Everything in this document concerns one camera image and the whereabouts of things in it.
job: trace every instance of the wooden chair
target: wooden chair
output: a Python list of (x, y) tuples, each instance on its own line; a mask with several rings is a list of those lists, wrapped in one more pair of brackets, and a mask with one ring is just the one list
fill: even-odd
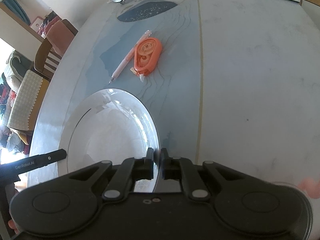
[(72, 32), (74, 36), (77, 35), (78, 30), (67, 19), (62, 20), (62, 23)]
[(35, 70), (51, 80), (61, 59), (62, 58), (53, 51), (52, 44), (45, 38), (36, 54)]

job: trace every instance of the marble tabletop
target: marble tabletop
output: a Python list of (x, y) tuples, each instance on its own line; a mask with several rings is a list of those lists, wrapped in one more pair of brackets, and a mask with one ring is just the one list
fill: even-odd
[[(289, 0), (134, 0), (105, 3), (76, 35), (52, 78), (31, 155), (58, 149), (76, 106), (107, 88), (146, 30), (163, 51), (142, 83), (130, 68), (112, 84), (146, 106), (160, 146), (194, 163), (213, 160), (257, 178), (319, 179), (320, 31)], [(57, 164), (28, 185), (57, 177)], [(320, 200), (311, 200), (320, 236)]]

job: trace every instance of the chair backrest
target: chair backrest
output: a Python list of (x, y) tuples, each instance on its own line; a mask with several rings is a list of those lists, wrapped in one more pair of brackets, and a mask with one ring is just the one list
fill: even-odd
[(51, 80), (60, 60), (61, 57), (52, 50), (52, 44), (45, 38), (36, 54), (36, 71), (42, 73)]
[(14, 100), (7, 126), (20, 131), (33, 131), (47, 92), (49, 81), (28, 70)]
[(72, 32), (74, 36), (77, 35), (78, 30), (67, 19), (63, 19), (62, 23)]

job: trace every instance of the gear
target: gear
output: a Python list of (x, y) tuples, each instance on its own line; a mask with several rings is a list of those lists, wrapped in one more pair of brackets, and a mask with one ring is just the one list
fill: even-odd
[(156, 46), (156, 42), (153, 40), (147, 40), (142, 42), (138, 47), (138, 54), (142, 56), (150, 55)]
[(151, 57), (149, 55), (140, 56), (139, 58), (140, 67), (146, 66), (149, 63), (150, 58)]

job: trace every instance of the chair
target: chair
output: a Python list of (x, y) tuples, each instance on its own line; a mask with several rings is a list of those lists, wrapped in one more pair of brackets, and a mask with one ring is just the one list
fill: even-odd
[(67, 19), (62, 20), (62, 23), (72, 32), (74, 36), (77, 35), (78, 30)]
[(57, 21), (48, 31), (46, 38), (52, 44), (54, 51), (61, 57), (65, 54), (71, 42), (74, 39), (74, 34), (68, 29), (64, 23)]
[(52, 50), (50, 41), (45, 38), (36, 54), (35, 70), (51, 80), (61, 59), (61, 56)]
[(49, 81), (28, 70), (13, 103), (8, 127), (32, 134)]

